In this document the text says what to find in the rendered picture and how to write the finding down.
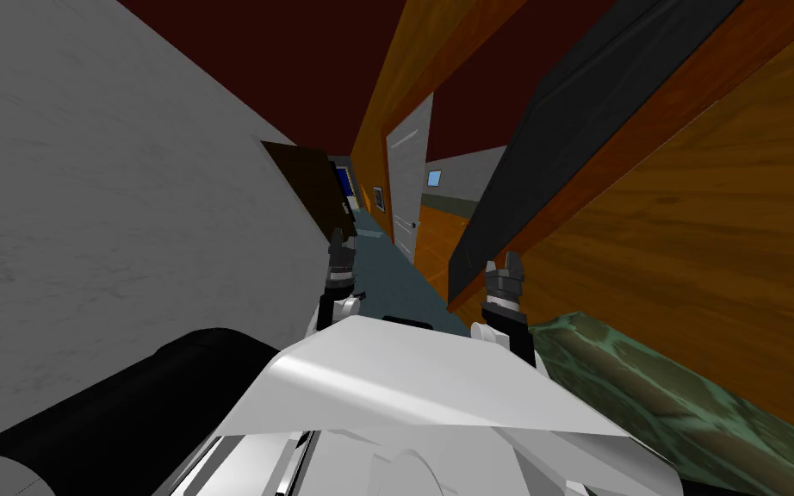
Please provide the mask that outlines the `dark grey door leaf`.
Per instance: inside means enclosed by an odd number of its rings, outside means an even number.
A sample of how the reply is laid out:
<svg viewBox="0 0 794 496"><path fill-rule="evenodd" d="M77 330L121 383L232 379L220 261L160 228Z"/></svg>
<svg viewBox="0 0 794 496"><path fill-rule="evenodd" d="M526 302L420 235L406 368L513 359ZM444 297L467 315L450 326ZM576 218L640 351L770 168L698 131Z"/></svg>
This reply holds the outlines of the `dark grey door leaf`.
<svg viewBox="0 0 794 496"><path fill-rule="evenodd" d="M537 86L451 254L451 301L741 1L615 0Z"/></svg>

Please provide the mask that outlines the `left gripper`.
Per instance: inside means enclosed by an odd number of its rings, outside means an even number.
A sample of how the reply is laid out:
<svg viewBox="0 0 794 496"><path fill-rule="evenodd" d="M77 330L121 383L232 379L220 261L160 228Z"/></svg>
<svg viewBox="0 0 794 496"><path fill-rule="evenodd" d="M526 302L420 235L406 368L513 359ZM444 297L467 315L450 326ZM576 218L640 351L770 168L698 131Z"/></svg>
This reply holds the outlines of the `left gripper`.
<svg viewBox="0 0 794 496"><path fill-rule="evenodd" d="M353 287L355 284L354 264L356 249L349 246L336 245L328 249L329 260L326 276L328 288Z"/></svg>

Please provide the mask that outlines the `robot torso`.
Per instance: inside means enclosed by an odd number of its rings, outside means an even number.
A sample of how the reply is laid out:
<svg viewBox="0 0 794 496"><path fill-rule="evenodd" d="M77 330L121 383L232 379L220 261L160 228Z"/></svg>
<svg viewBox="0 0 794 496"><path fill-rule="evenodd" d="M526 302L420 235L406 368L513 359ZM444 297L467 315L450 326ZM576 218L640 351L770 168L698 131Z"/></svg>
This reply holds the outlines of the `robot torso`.
<svg viewBox="0 0 794 496"><path fill-rule="evenodd" d="M503 333L352 316L278 353L154 496L690 495Z"/></svg>

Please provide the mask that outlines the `pale grey door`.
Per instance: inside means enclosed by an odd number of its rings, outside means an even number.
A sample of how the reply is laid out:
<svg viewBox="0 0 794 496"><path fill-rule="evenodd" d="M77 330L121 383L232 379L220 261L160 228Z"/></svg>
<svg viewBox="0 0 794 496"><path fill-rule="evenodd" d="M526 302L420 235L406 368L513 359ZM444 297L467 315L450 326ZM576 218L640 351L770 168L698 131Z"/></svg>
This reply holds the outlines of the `pale grey door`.
<svg viewBox="0 0 794 496"><path fill-rule="evenodd" d="M393 239L410 263L416 257L421 198L427 181L432 101L433 94L429 94L386 138Z"/></svg>

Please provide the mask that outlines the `dark brown door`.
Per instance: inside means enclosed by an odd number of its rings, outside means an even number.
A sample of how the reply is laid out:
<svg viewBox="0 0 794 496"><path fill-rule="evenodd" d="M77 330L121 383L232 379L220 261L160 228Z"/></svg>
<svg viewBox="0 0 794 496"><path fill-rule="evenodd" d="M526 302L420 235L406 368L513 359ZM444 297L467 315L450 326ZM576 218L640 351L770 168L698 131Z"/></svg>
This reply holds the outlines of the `dark brown door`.
<svg viewBox="0 0 794 496"><path fill-rule="evenodd" d="M344 242L357 236L343 185L324 151L268 141L262 145L327 241L336 228Z"/></svg>

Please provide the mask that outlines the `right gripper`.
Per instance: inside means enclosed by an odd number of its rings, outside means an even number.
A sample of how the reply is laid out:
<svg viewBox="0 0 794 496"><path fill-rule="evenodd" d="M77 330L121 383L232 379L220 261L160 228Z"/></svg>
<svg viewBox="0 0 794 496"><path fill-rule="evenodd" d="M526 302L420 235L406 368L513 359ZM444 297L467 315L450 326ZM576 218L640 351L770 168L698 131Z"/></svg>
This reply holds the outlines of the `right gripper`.
<svg viewBox="0 0 794 496"><path fill-rule="evenodd" d="M524 283L524 269L520 255L515 251L508 251L505 268L501 270L497 270L494 260L488 260L484 280L487 296L517 300L523 293Z"/></svg>

